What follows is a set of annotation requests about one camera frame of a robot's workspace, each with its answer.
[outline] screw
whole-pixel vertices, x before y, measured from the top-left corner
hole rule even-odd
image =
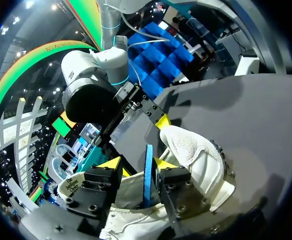
[[[176,185],[174,185],[174,184],[169,184],[168,185],[168,189],[175,189],[176,188]]]
[[[177,211],[179,212],[179,213],[183,213],[183,212],[185,212],[186,211],[186,206],[184,206],[184,205],[179,205],[178,207],[177,207]]]
[[[55,233],[62,233],[64,230],[63,225],[58,225],[54,228]]]
[[[92,213],[96,212],[98,210],[98,207],[96,205],[90,205],[88,210]]]

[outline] ceiling light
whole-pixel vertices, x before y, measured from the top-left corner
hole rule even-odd
[[[9,27],[4,27],[1,31],[1,35],[5,35],[6,32],[8,31]]]
[[[30,9],[34,5],[34,1],[27,1],[26,2],[26,9]]]

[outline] bolt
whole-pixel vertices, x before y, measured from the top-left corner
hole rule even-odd
[[[192,187],[193,183],[191,181],[188,181],[188,182],[186,182],[186,185],[189,186],[189,187]]]
[[[186,211],[186,206],[184,206],[184,205],[179,205],[178,207],[177,207],[177,212],[179,212],[179,213],[183,213],[183,212],[185,212]]]
[[[176,214],[176,221],[181,221],[181,217],[179,214]]]
[[[88,182],[87,180],[82,181],[82,185],[83,185],[84,187],[86,187],[88,184],[89,184],[89,182]]]
[[[74,199],[72,199],[71,197],[66,198],[67,204],[72,204],[73,202],[74,202]]]
[[[96,205],[90,205],[88,210],[92,213],[96,212],[98,210],[98,207]]]
[[[203,204],[208,204],[209,203],[209,200],[208,199],[206,199],[205,197],[201,200],[201,202],[203,203]]]
[[[174,185],[174,184],[169,184],[168,185],[168,189],[175,189],[176,188],[176,185]]]
[[[99,184],[98,187],[99,187],[100,190],[104,190],[106,188],[106,184],[101,183],[101,184]]]

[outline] blue gripper pad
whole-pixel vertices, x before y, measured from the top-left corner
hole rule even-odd
[[[148,144],[146,146],[146,160],[145,160],[145,170],[144,170],[144,190],[143,190],[143,208],[151,207],[151,171],[153,165],[153,147]]]

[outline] display screen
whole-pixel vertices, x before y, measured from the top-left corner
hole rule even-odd
[[[56,121],[52,124],[52,126],[56,129],[57,132],[64,138],[70,132],[70,128],[67,124],[61,120],[61,118],[57,118]]]

